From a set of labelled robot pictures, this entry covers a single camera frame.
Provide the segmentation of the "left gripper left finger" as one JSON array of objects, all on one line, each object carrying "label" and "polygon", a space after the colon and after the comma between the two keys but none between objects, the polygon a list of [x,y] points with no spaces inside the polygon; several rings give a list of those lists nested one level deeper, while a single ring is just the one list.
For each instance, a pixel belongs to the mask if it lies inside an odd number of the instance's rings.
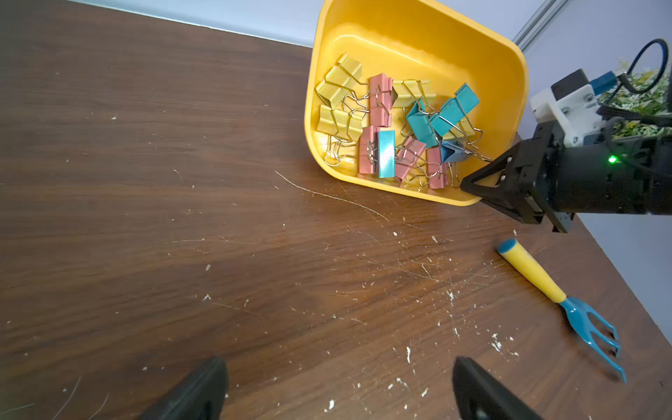
[{"label": "left gripper left finger", "polygon": [[140,419],[219,419],[229,392],[225,360],[214,356],[141,414]]}]

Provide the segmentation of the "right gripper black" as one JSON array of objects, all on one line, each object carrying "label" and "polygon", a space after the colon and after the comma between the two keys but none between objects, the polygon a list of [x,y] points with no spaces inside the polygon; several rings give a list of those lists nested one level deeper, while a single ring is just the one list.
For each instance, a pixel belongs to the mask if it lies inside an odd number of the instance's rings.
[{"label": "right gripper black", "polygon": [[462,192],[528,224],[566,233],[577,214],[670,215],[671,137],[607,139],[565,148],[557,124],[523,140],[460,183]]}]

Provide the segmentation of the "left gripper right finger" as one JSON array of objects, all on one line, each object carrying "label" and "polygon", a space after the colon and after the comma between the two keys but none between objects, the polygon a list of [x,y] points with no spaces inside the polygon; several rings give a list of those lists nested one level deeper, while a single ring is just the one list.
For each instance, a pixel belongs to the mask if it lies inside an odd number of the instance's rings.
[{"label": "left gripper right finger", "polygon": [[459,356],[453,366],[453,391],[462,419],[542,418],[474,359]]}]

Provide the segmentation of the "blue binder clip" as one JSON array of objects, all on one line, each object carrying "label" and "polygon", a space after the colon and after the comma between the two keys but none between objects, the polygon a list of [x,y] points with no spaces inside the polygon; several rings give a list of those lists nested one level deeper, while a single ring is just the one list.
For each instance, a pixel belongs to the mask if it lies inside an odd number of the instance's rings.
[{"label": "blue binder clip", "polygon": [[458,163],[469,158],[477,158],[485,162],[491,159],[465,148],[460,141],[444,141],[439,145],[440,155],[443,162]]}]

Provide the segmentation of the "yellow plastic storage box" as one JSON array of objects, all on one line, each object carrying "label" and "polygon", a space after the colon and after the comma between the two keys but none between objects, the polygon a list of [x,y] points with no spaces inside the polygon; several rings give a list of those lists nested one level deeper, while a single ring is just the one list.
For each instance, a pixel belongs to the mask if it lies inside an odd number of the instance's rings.
[{"label": "yellow plastic storage box", "polygon": [[458,188],[426,194],[364,178],[353,160],[334,168],[325,163],[327,135],[317,130],[321,102],[315,89],[343,54],[362,63],[365,78],[385,73],[395,81],[427,81],[440,100],[467,84],[480,100],[469,115],[485,132],[479,149],[496,158],[514,142],[529,99],[528,67],[519,47],[436,1],[326,1],[318,17],[304,112],[314,160],[329,175],[355,185],[450,206],[478,202]]}]

